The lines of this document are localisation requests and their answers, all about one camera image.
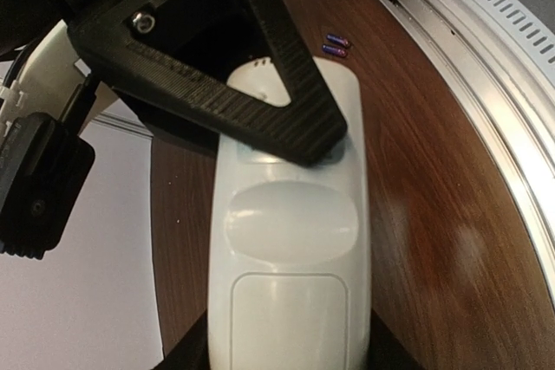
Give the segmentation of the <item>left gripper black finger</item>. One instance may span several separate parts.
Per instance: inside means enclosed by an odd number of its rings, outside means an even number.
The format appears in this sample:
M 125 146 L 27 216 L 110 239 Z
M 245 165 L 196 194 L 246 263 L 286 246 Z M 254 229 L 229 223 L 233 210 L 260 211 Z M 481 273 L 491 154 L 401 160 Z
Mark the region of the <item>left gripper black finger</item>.
M 346 120 L 283 0 L 64 0 L 69 40 L 152 132 L 301 166 Z

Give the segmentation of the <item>white remote control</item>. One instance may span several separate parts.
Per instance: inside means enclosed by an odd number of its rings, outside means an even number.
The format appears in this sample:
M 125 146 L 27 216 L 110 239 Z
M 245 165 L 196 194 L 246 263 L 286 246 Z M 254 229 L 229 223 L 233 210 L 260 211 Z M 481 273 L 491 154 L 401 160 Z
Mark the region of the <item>white remote control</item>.
M 222 137 L 207 303 L 213 369 L 363 369 L 371 254 L 359 80 L 317 59 L 348 134 L 302 168 Z

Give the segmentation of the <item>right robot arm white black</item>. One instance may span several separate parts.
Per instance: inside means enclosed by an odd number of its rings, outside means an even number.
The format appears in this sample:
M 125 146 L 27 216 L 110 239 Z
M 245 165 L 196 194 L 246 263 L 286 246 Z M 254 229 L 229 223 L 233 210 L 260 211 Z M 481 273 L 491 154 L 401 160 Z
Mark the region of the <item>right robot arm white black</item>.
M 62 119 L 76 87 L 86 78 L 78 61 L 67 25 L 59 21 L 16 71 L 15 80 L 1 86 L 2 140 L 17 118 L 40 112 Z

